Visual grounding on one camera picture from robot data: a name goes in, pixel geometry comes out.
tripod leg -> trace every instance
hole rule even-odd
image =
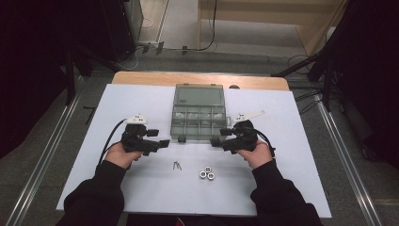
[[[72,63],[72,49],[69,44],[65,47],[65,70],[67,75],[67,103],[69,105],[75,95],[74,75],[73,75],[73,63]]]
[[[328,61],[327,64],[327,69],[326,69],[326,77],[325,77],[325,82],[324,82],[324,88],[323,88],[323,105],[325,106],[326,110],[329,112],[329,94],[331,90],[331,83],[332,83],[332,75],[333,75],[333,69],[334,69],[334,62],[332,59]]]

hand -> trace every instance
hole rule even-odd
[[[105,156],[105,160],[127,169],[133,160],[137,161],[142,154],[143,152],[127,153],[124,151],[123,145],[118,142],[109,148],[108,153]]]
[[[246,160],[249,163],[249,166],[254,170],[273,160],[269,146],[260,140],[256,142],[256,148],[252,152],[247,150],[238,150],[236,152],[243,156],[244,160]]]

metal rail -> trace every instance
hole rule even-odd
[[[355,164],[353,163],[352,158],[350,157],[350,154],[346,149],[343,138],[341,137],[337,125],[335,124],[332,114],[330,112],[327,112],[326,108],[320,102],[320,95],[317,95],[314,98],[316,99],[316,101],[319,102],[318,107],[320,113],[326,123],[326,127],[329,131],[329,134],[331,135],[335,149],[337,150],[338,156],[340,157],[343,164],[343,169],[345,170],[346,176],[349,179],[349,183],[351,184],[355,192],[356,198],[359,202],[359,206],[361,208],[361,211],[363,212],[363,215],[365,216],[368,225],[383,225],[375,209],[373,200],[371,199],[367,188],[362,182],[358,170],[356,169]]]
[[[16,226],[21,225],[24,220],[24,216],[32,203],[36,192],[39,189],[41,180],[44,177],[45,172],[50,165],[50,162],[56,152],[56,148],[58,146],[59,141],[62,139],[64,131],[68,126],[68,123],[72,117],[73,111],[76,108],[77,103],[79,102],[79,98],[81,96],[84,85],[86,84],[86,79],[82,76],[79,76],[77,80],[77,93],[75,97],[72,99],[70,105],[65,106],[64,111],[62,112],[61,117],[56,124],[56,128],[51,134],[49,141],[47,142],[46,147],[44,148],[41,157],[36,164],[36,167],[33,169],[32,174],[29,177],[29,180],[25,184],[20,197],[6,223],[7,226]]]

person's left hand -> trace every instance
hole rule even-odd
[[[127,169],[133,160],[137,161],[142,154],[143,152],[127,153],[124,151],[123,145],[118,142],[109,148],[108,153],[105,156],[105,160]]]

person's right hand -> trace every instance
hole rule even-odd
[[[236,151],[238,154],[244,157],[249,163],[249,166],[254,170],[259,166],[268,163],[273,160],[272,154],[270,153],[269,146],[266,143],[258,140],[256,142],[256,148],[252,152],[247,150],[238,150]]]

